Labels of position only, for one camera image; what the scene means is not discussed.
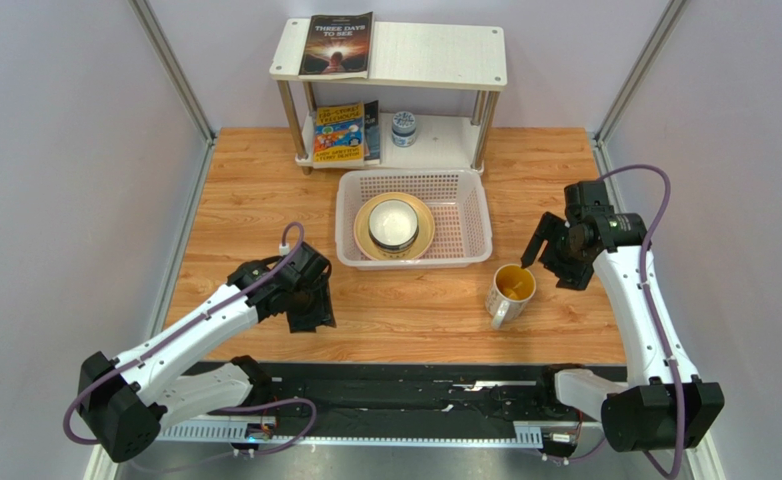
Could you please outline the patterned mug yellow inside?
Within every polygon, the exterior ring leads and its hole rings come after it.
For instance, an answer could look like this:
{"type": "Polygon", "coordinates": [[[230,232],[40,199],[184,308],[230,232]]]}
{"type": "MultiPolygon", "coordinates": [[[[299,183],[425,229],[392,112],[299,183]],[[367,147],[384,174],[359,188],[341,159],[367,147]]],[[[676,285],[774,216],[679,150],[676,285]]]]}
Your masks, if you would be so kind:
{"type": "Polygon", "coordinates": [[[507,264],[494,274],[485,297],[485,309],[491,327],[498,330],[518,318],[537,291],[534,275],[520,265],[507,264]]]}

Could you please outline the white plastic basket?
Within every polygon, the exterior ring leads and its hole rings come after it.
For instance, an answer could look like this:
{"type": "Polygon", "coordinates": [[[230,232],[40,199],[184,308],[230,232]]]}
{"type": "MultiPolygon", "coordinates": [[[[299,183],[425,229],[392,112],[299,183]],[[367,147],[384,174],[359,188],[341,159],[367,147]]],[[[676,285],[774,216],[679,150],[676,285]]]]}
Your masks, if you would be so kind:
{"type": "Polygon", "coordinates": [[[485,191],[471,169],[361,170],[344,174],[335,211],[338,260],[359,270],[463,268],[492,254],[492,229],[485,191]],[[422,254],[415,245],[403,254],[386,255],[371,241],[360,246],[356,217],[375,197],[404,193],[422,201],[434,219],[431,244],[422,254]]]}

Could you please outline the white bowl dark outside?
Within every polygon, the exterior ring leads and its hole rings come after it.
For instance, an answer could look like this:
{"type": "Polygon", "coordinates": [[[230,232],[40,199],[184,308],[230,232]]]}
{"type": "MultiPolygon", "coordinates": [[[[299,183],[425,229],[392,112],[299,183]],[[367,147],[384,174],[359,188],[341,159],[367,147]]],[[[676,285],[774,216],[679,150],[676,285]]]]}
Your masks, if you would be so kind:
{"type": "Polygon", "coordinates": [[[384,200],[368,216],[368,233],[377,244],[388,248],[416,240],[419,220],[415,209],[403,200],[384,200]]]}

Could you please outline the yellow plate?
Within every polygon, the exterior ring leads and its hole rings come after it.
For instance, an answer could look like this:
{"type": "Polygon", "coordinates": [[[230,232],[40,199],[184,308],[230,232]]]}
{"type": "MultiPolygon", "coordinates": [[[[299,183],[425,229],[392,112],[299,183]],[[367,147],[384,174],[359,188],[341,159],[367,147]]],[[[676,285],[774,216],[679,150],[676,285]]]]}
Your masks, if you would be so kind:
{"type": "Polygon", "coordinates": [[[371,210],[378,203],[384,200],[392,200],[392,199],[403,200],[408,202],[415,209],[417,213],[418,220],[419,220],[419,234],[415,241],[417,242],[419,256],[416,259],[413,259],[413,260],[417,260],[421,258],[432,245],[436,234],[436,224],[435,224],[434,216],[430,211],[430,209],[426,206],[426,204],[420,199],[418,199],[417,197],[410,194],[405,194],[401,192],[390,192],[390,193],[377,195],[372,199],[368,200],[360,208],[354,220],[353,235],[356,241],[356,245],[367,258],[374,260],[369,256],[367,256],[365,253],[365,246],[367,245],[368,237],[370,237],[368,233],[368,216],[371,210]]]}

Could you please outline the grey patterned bowl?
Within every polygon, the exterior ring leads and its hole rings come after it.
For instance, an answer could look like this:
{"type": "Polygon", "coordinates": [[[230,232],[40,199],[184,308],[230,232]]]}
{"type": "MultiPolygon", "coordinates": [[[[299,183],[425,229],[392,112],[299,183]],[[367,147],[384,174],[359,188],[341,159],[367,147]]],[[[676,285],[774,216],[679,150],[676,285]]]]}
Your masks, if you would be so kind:
{"type": "Polygon", "coordinates": [[[365,253],[377,261],[413,260],[419,256],[415,240],[411,240],[402,246],[388,248],[386,245],[375,243],[372,237],[368,237],[365,253]]]}

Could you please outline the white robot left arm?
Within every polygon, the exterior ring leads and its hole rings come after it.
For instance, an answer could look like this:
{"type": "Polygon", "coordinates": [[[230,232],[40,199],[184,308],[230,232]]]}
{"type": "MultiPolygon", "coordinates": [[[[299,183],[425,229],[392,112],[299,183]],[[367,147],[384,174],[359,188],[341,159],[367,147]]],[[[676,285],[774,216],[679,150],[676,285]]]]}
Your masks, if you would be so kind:
{"type": "Polygon", "coordinates": [[[284,315],[291,332],[335,324],[330,261],[307,243],[284,256],[240,265],[214,294],[157,336],[115,357],[83,361],[69,409],[116,463],[147,449],[165,429],[202,414],[273,406],[272,379],[248,355],[215,370],[189,369],[224,341],[284,315]]]}

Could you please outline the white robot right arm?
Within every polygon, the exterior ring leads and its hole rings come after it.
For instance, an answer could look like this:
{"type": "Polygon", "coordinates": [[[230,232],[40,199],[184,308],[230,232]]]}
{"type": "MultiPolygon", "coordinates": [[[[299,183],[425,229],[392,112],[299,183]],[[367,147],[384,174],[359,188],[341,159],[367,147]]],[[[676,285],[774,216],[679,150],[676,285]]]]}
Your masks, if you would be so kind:
{"type": "Polygon", "coordinates": [[[654,276],[643,219],[618,213],[602,181],[564,189],[565,215],[545,213],[521,257],[540,262],[558,287],[585,290],[598,277],[613,309],[627,360],[620,386],[579,364],[545,368],[541,405],[598,420],[617,452],[699,446],[725,405],[681,346],[654,276]]]}

